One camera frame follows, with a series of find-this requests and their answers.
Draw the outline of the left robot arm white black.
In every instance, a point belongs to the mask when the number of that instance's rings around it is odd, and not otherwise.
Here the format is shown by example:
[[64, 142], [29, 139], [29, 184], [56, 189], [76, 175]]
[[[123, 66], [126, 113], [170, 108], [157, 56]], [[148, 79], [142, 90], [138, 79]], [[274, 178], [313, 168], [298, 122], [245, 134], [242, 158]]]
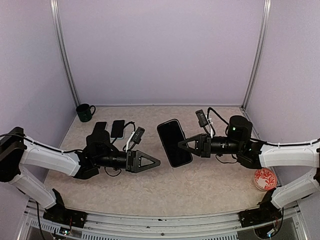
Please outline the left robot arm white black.
[[160, 164], [160, 160], [139, 150], [118, 150], [112, 144], [109, 132], [99, 126], [86, 137], [85, 148], [75, 150], [62, 150], [27, 138], [21, 127], [0, 136], [0, 181], [15, 186], [37, 201], [61, 223], [70, 218], [70, 211], [60, 193], [47, 189], [25, 168], [26, 165], [87, 180], [98, 175], [101, 167], [140, 173]]

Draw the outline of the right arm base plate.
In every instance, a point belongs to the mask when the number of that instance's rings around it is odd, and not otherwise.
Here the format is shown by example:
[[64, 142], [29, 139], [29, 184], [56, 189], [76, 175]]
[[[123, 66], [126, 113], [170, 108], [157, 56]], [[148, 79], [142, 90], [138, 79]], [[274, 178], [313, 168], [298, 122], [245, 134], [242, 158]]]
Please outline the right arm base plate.
[[277, 209], [273, 205], [264, 205], [255, 209], [246, 209], [238, 213], [242, 228], [260, 225], [281, 219], [282, 210]]

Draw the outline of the lavender phone case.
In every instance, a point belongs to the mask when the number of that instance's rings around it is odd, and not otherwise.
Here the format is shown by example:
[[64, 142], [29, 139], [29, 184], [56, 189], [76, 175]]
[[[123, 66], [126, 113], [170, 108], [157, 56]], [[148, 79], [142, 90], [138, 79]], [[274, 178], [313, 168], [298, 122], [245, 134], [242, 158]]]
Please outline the lavender phone case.
[[104, 130], [106, 130], [107, 125], [108, 125], [108, 123], [106, 121], [96, 122], [94, 125], [93, 131], [94, 132], [104, 131]]

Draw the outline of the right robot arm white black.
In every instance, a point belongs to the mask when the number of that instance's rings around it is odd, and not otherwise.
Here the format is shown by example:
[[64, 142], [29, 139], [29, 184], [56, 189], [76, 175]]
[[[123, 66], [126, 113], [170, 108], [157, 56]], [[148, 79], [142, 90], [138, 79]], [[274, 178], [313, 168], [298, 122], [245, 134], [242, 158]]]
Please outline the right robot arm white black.
[[267, 191], [256, 218], [266, 222], [276, 209], [320, 190], [320, 141], [300, 143], [269, 143], [252, 139], [253, 124], [241, 115], [233, 115], [227, 125], [226, 136], [198, 134], [180, 141], [178, 147], [201, 158], [211, 155], [235, 155], [237, 163], [248, 169], [283, 166], [310, 167], [310, 171], [296, 180]]

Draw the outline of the light blue phone case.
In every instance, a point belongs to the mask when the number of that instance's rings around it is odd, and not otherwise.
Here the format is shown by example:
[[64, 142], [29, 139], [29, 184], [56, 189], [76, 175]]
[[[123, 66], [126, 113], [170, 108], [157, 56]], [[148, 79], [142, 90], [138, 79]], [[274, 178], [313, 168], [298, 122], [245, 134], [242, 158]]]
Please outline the light blue phone case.
[[124, 127], [125, 127], [125, 120], [114, 120], [111, 126], [111, 133], [110, 138], [111, 139], [123, 139], [124, 138]]

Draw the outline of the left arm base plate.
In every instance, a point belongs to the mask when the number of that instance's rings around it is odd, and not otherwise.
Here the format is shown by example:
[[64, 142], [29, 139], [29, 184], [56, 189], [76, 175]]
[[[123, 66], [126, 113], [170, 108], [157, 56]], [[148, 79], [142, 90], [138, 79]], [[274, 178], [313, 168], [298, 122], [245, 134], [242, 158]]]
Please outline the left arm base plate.
[[43, 218], [69, 227], [83, 228], [87, 220], [87, 215], [84, 211], [73, 210], [63, 205], [55, 204], [45, 209]]

